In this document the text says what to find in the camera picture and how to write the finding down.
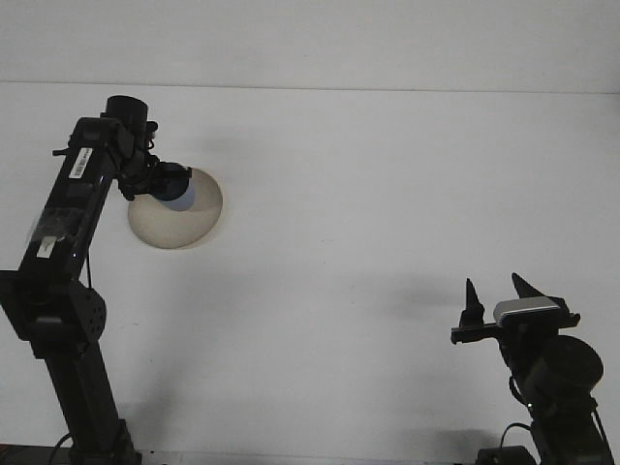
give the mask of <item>label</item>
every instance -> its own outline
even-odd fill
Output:
[[[90,160],[90,156],[93,154],[93,149],[90,147],[83,147],[79,150],[79,154],[77,155],[76,162],[74,163],[74,167],[71,170],[71,174],[69,177],[71,179],[80,179],[84,174],[84,169],[86,165],[88,165],[88,160]]]
[[[39,252],[37,252],[37,257],[40,259],[48,259],[51,257],[51,251],[54,249],[55,244],[56,236],[46,235],[41,240],[41,246],[39,247]]]

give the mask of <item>black cylinder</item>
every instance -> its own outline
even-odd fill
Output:
[[[529,402],[577,398],[589,394],[603,376],[603,362],[585,342],[560,335],[542,349],[524,383]]]
[[[114,95],[108,98],[106,112],[102,116],[119,119],[136,138],[140,145],[146,136],[146,115],[148,105],[142,100],[126,95]]]

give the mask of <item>white surface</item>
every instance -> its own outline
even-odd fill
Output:
[[[615,0],[0,2],[0,79],[620,91]]]
[[[582,313],[568,333],[604,360],[619,444],[617,96],[2,84],[0,269],[60,167],[49,151],[116,93],[226,206],[200,247],[162,251],[108,198],[93,279],[138,448],[472,460],[527,415],[497,345],[452,346],[450,328],[466,277],[490,319],[512,271]],[[0,438],[53,444],[47,372],[6,319],[0,355]]]

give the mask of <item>black cable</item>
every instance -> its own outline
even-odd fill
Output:
[[[56,446],[54,446],[54,449],[51,450],[51,454],[49,455],[49,460],[47,461],[47,465],[51,465],[54,461],[54,457],[56,456],[56,453],[60,450],[60,447],[65,443],[65,441],[67,441],[69,438],[71,438],[71,433],[67,433],[65,434],[62,438],[60,438],[60,441],[58,441],[56,443]]]
[[[90,252],[86,252],[86,276],[88,279],[88,289],[93,289],[93,278],[90,274]]]
[[[603,438],[603,442],[605,446],[607,447],[607,450],[609,450],[609,453],[611,453],[611,446],[609,445],[609,441],[607,440],[607,435],[605,434],[605,430],[603,429],[603,422],[601,421],[601,417],[599,417],[599,412],[596,409],[594,410],[594,418],[597,421],[597,426],[599,426],[599,431],[601,432],[601,437]]]
[[[509,424],[506,429],[504,430],[504,434],[502,434],[502,440],[500,441],[500,449],[504,446],[504,439],[506,439],[506,433],[508,433],[508,430],[511,428],[523,428],[527,431],[531,431],[532,428],[530,428],[527,424],[523,424],[523,423],[511,423]]]
[[[512,396],[516,399],[516,401],[519,402],[520,404],[525,405],[525,399],[523,399],[523,396],[519,392],[519,389],[516,388],[516,384],[514,383],[513,376],[510,376],[508,379],[508,387],[510,388]]]

